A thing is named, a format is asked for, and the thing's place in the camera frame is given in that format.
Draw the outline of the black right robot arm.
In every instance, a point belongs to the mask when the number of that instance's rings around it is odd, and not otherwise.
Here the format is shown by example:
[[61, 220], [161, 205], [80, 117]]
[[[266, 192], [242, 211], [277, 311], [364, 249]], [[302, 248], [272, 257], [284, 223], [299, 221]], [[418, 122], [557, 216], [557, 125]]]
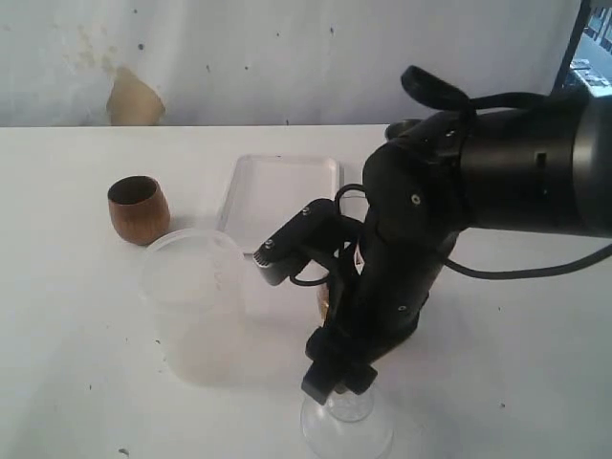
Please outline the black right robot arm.
[[470, 228], [609, 237], [611, 103], [559, 98], [480, 115], [441, 112], [365, 162], [362, 221], [329, 214], [304, 248], [328, 271], [303, 390], [365, 392], [373, 363], [408, 339]]

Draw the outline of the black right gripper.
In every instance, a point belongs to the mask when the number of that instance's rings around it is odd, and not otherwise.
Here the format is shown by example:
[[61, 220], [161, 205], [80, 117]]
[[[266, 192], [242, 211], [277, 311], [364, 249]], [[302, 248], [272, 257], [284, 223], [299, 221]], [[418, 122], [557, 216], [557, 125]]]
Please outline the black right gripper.
[[458, 235], [415, 222], [395, 231], [367, 211], [357, 241], [340, 256], [339, 273], [329, 282], [324, 325], [306, 344], [313, 362], [301, 390], [308, 397], [326, 403], [335, 392], [361, 395], [370, 388], [378, 376], [370, 364], [414, 333]]

